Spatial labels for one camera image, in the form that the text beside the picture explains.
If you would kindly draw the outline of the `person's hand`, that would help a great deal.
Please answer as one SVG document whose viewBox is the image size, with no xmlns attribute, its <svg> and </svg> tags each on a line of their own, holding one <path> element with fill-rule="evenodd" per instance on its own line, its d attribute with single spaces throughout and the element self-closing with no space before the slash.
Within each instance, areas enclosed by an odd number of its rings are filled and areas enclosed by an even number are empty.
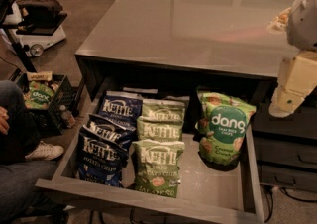
<svg viewBox="0 0 317 224">
<path fill-rule="evenodd" d="M 10 128 L 8 119 L 7 110 L 0 106 L 0 132 L 3 135 L 7 135 Z"/>
</svg>

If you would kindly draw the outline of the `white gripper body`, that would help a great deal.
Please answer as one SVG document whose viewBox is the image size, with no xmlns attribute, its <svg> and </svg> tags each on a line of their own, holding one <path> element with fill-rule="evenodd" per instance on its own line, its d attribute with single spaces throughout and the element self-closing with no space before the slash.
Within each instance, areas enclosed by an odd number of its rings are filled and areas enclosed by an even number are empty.
<svg viewBox="0 0 317 224">
<path fill-rule="evenodd" d="M 317 53 L 301 51 L 284 58 L 278 73 L 279 95 L 305 98 L 317 86 Z"/>
</svg>

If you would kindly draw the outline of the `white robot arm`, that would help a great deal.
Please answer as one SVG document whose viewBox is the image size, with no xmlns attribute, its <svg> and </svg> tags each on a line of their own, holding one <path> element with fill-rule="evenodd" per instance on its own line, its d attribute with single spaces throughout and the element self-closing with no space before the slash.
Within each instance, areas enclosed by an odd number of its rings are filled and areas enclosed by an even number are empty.
<svg viewBox="0 0 317 224">
<path fill-rule="evenodd" d="M 288 14 L 288 42 L 299 48 L 294 58 L 284 58 L 279 66 L 277 87 L 269 114 L 284 118 L 304 102 L 317 87 L 317 0 L 295 0 Z"/>
</svg>

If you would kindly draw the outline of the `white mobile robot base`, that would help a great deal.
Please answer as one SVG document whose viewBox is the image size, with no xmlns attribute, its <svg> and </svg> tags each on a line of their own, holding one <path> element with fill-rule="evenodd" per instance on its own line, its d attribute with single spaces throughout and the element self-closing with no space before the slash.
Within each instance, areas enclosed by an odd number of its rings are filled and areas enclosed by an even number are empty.
<svg viewBox="0 0 317 224">
<path fill-rule="evenodd" d="M 66 39 L 62 22 L 67 14 L 56 0 L 15 0 L 13 12 L 4 23 L 16 25 L 13 35 L 21 43 L 28 57 L 40 56 L 44 50 Z M 8 49 L 15 53 L 6 33 L 1 29 L 1 37 Z"/>
</svg>

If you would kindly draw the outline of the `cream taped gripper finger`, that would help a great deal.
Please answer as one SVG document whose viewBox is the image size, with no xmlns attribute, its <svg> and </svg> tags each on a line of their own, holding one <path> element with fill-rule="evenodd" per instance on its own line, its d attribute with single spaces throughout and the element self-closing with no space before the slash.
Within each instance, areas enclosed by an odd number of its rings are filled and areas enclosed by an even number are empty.
<svg viewBox="0 0 317 224">
<path fill-rule="evenodd" d="M 273 117 L 284 118 L 292 115 L 304 100 L 303 96 L 278 87 L 271 98 L 268 112 Z"/>
</svg>

